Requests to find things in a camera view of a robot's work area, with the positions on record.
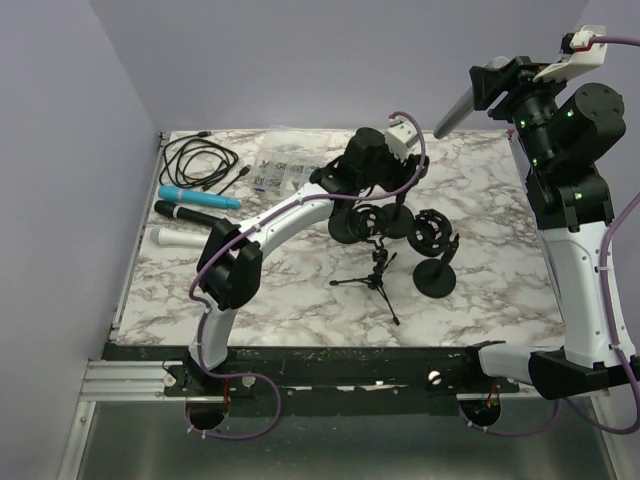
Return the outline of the silver grey microphone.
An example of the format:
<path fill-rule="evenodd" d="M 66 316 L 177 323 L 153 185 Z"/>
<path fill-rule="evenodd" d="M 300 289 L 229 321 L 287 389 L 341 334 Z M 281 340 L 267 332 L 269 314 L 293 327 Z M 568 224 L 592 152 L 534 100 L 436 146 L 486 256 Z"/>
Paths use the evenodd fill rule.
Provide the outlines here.
<path fill-rule="evenodd" d="M 510 59 L 498 56 L 484 65 L 485 69 L 499 70 L 509 63 Z M 448 136 L 463 120 L 474 111 L 475 101 L 473 88 L 470 87 L 455 103 L 455 105 L 444 115 L 437 124 L 433 136 L 440 140 Z"/>

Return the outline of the silver mic clip stand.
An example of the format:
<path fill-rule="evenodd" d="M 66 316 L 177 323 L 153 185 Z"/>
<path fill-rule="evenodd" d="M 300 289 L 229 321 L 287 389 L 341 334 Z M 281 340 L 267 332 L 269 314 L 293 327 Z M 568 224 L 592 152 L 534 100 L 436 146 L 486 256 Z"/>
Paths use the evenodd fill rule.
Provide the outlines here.
<path fill-rule="evenodd" d="M 381 207 L 381 234 L 390 239 L 406 238 L 414 220 L 413 212 L 405 205 L 407 193 L 396 196 L 393 203 Z"/>

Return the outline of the black tripod shock-mount stand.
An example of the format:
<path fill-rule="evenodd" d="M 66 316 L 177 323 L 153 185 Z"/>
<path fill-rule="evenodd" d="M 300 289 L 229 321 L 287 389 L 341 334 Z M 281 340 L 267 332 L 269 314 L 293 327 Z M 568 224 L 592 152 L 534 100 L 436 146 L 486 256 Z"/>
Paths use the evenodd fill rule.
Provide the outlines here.
<path fill-rule="evenodd" d="M 373 251 L 371 253 L 371 258 L 373 262 L 372 272 L 368 274 L 366 277 L 360 278 L 352 278 L 352 279 L 343 279 L 343 280 L 330 280 L 329 284 L 331 286 L 337 286 L 348 283 L 362 283 L 367 286 L 369 290 L 378 292 L 383 300 L 386 302 L 389 307 L 392 322 L 396 325 L 400 325 L 400 321 L 398 316 L 396 315 L 394 308 L 388 298 L 388 295 L 385 291 L 383 275 L 391 262 L 396 258 L 397 254 L 394 253 L 392 255 L 389 254 L 388 249 L 384 245 L 384 237 L 381 234 L 382 227 L 382 211 L 381 207 L 371 204 L 371 211 L 369 213 L 369 226 L 371 227 L 371 236 L 361 242 L 357 243 L 367 243 L 373 246 Z"/>

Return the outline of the shock mount round-base stand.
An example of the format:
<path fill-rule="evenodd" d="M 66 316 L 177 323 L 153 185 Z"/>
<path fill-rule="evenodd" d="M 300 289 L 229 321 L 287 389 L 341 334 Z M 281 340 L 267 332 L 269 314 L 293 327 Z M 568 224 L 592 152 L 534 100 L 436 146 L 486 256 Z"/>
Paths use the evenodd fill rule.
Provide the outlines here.
<path fill-rule="evenodd" d="M 417 290 L 433 299 L 450 295 L 456 274 L 450 263 L 459 248 L 459 235 L 453 234 L 450 220 L 435 209 L 421 210 L 407 235 L 410 246 L 426 259 L 412 273 Z"/>

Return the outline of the black round-base mic stand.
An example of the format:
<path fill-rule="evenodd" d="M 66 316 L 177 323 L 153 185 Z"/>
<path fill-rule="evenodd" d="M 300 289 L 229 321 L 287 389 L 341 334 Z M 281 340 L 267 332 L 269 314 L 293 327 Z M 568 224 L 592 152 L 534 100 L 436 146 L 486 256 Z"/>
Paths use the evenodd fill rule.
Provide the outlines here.
<path fill-rule="evenodd" d="M 369 213 L 371 204 L 362 204 L 339 211 L 328 222 L 330 236 L 341 244 L 354 244 L 371 236 Z"/>

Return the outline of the blue microphone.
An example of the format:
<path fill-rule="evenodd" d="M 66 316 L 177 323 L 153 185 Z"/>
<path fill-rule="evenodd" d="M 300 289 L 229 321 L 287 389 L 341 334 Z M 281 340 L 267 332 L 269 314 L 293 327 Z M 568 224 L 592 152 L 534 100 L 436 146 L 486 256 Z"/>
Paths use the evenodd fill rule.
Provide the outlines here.
<path fill-rule="evenodd" d="M 241 208 L 241 202 L 234 198 L 214 195 L 206 192 L 185 190 L 176 186 L 160 186 L 157 190 L 157 195 L 162 200 L 174 203 L 184 203 L 219 209 Z"/>

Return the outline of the black microphone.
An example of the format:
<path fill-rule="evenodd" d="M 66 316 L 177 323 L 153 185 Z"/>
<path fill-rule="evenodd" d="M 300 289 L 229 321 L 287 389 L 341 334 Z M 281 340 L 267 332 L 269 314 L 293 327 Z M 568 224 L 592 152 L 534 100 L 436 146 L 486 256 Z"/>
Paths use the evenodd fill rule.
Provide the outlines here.
<path fill-rule="evenodd" d="M 154 203 L 154 211 L 169 219 L 178 219 L 188 223 L 212 229 L 222 221 L 222 218 L 186 208 L 166 200 L 158 200 Z"/>

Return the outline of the white microphone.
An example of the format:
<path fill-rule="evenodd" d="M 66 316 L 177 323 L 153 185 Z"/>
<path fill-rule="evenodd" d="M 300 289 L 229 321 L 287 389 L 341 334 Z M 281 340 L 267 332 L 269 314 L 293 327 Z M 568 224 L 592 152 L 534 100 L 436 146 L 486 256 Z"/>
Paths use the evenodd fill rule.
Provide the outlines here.
<path fill-rule="evenodd" d="M 149 232 L 149 238 L 160 246 L 188 248 L 203 248 L 208 240 L 207 235 L 178 231 L 166 227 L 153 227 Z"/>

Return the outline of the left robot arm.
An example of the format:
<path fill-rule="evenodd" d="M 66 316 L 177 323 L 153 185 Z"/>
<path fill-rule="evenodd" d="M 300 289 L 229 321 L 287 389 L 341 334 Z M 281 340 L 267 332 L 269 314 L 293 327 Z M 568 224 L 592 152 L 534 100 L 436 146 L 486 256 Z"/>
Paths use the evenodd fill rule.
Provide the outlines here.
<path fill-rule="evenodd" d="M 189 347 L 195 363 L 187 382 L 197 393 L 209 395 L 220 387 L 218 366 L 227 358 L 238 310 L 260 288 L 263 261 L 298 233 L 354 206 L 365 190 L 380 188 L 383 198 L 407 192 L 426 165 L 424 154 L 413 156 L 410 150 L 424 144 L 416 121 L 396 112 L 383 132 L 357 129 L 343 153 L 315 169 L 291 197 L 239 223 L 216 223 L 189 287 L 190 298 L 204 306 Z"/>

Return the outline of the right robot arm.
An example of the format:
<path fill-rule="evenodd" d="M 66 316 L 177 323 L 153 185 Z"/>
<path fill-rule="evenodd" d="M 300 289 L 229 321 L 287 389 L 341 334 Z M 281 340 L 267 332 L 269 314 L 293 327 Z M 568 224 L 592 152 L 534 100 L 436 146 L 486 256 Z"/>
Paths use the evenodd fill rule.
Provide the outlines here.
<path fill-rule="evenodd" d="M 488 343 L 460 367 L 460 379 L 480 392 L 496 377 L 533 386 L 558 400 L 628 383 L 639 373 L 626 331 L 613 270 L 614 212 L 596 162 L 626 132 L 622 96 L 586 83 L 563 105 L 566 79 L 516 57 L 501 67 L 474 66 L 474 107 L 513 125 L 528 162 L 524 187 L 564 324 L 564 343 L 513 347 Z"/>

